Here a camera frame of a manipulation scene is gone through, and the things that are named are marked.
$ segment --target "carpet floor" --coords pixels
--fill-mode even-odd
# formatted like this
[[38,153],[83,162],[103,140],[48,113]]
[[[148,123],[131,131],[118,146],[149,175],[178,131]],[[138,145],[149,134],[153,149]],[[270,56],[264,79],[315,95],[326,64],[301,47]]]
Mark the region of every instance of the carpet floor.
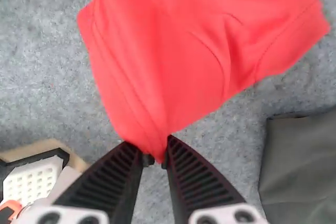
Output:
[[[286,73],[265,79],[178,137],[212,162],[251,204],[266,118],[336,104],[336,0],[322,0],[332,31]],[[85,161],[116,146],[76,16],[89,0],[0,0],[0,151],[54,137]],[[167,177],[144,171],[133,223],[173,223]]]

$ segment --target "red cloth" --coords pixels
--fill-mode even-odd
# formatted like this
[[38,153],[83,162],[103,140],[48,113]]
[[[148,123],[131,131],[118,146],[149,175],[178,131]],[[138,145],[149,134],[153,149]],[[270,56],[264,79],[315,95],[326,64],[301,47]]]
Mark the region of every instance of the red cloth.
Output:
[[92,0],[78,23],[117,133],[166,137],[294,64],[329,30],[319,0]]

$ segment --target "dark gray fabric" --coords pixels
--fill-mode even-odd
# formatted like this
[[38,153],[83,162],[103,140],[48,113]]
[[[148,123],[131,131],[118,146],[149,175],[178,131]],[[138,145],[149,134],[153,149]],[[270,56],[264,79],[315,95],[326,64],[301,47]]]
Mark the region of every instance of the dark gray fabric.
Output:
[[271,224],[336,223],[336,109],[267,122],[259,194]]

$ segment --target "white plastic part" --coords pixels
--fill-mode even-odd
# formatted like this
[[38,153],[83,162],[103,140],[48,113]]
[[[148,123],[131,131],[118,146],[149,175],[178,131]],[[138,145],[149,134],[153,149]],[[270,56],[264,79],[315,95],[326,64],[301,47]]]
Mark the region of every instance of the white plastic part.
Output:
[[194,211],[189,224],[268,224],[258,210],[248,204],[234,204]]
[[[43,218],[50,215],[58,216],[58,221],[43,222]],[[95,218],[97,221],[84,221],[86,218]],[[93,209],[83,209],[62,206],[33,206],[28,211],[12,221],[12,224],[109,224],[108,216],[105,212]]]
[[4,201],[13,199],[22,206],[45,198],[62,171],[63,159],[58,156],[15,167],[3,181]]
[[56,184],[48,195],[50,203],[53,203],[81,174],[70,166],[64,167]]

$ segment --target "ribbed grip pad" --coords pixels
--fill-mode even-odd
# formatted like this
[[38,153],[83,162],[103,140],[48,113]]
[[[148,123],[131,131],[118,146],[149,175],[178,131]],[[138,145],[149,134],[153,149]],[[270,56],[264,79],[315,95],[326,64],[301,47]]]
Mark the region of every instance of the ribbed grip pad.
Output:
[[175,224],[187,224],[197,209],[245,202],[212,164],[173,136],[168,137],[164,168],[168,173]]
[[103,210],[110,224],[130,224],[142,170],[142,152],[123,142],[89,167],[54,204]]

